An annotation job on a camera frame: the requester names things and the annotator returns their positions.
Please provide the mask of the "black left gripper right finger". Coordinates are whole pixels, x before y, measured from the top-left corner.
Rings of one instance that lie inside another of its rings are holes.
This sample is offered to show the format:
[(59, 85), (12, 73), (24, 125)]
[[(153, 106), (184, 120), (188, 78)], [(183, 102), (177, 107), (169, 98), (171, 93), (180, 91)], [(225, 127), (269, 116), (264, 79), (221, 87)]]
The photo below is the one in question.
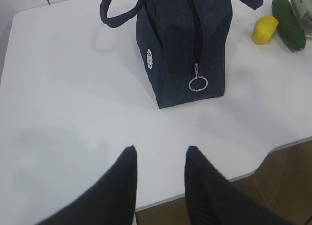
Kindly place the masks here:
[(288, 225), (236, 189), (196, 146), (186, 152), (185, 200), (193, 225)]

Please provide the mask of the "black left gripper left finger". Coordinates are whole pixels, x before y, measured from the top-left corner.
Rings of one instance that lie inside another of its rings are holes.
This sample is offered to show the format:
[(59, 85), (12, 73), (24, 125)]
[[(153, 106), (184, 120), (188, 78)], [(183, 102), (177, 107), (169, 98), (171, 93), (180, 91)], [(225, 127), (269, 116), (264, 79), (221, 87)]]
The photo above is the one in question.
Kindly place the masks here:
[(130, 225), (137, 196), (137, 151), (126, 147), (87, 191), (41, 225)]

